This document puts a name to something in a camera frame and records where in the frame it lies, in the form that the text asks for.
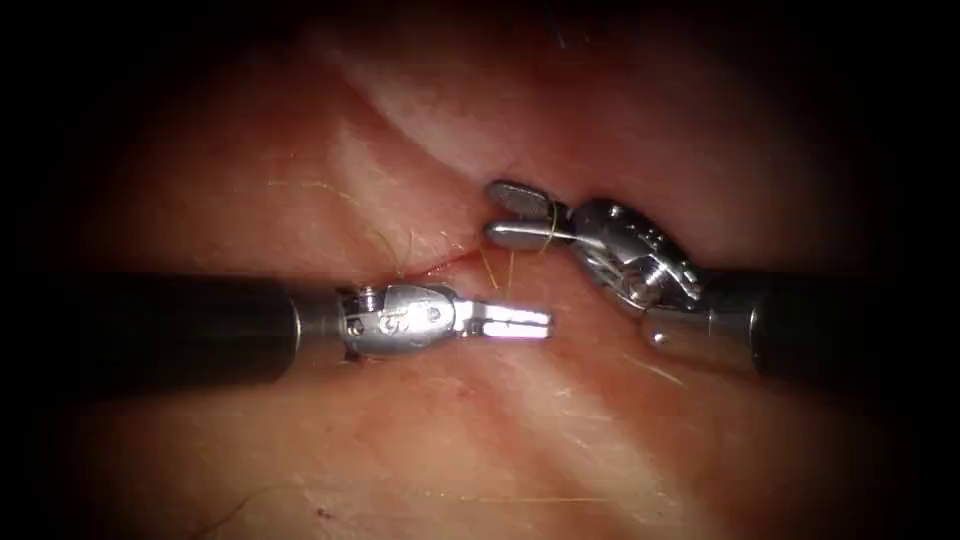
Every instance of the needle driver jaw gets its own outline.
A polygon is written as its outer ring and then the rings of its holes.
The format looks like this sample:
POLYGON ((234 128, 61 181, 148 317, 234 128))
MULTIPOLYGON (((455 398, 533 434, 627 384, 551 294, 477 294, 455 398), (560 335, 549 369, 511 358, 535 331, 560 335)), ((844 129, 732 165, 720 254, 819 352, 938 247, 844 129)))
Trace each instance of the needle driver jaw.
POLYGON ((343 306, 350 359, 415 352, 458 337, 546 339, 553 325, 549 313, 464 299, 446 285, 364 287, 347 293, 343 306))

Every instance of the metal jaw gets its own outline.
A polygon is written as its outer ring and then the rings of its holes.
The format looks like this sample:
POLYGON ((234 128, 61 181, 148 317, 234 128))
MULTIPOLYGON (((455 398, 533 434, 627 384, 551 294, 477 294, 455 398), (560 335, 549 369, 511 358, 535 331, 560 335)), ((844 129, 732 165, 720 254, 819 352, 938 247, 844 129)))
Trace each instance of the metal jaw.
POLYGON ((700 279, 686 255, 645 216, 611 199, 591 199, 570 209, 536 188, 498 180, 490 199, 518 220, 494 221, 488 239, 508 249, 572 249, 593 281, 628 311, 654 306, 692 310, 700 279))
POLYGON ((551 332, 547 313, 466 300, 446 285, 364 287, 345 298, 351 360, 408 354, 456 337, 544 339, 551 332))

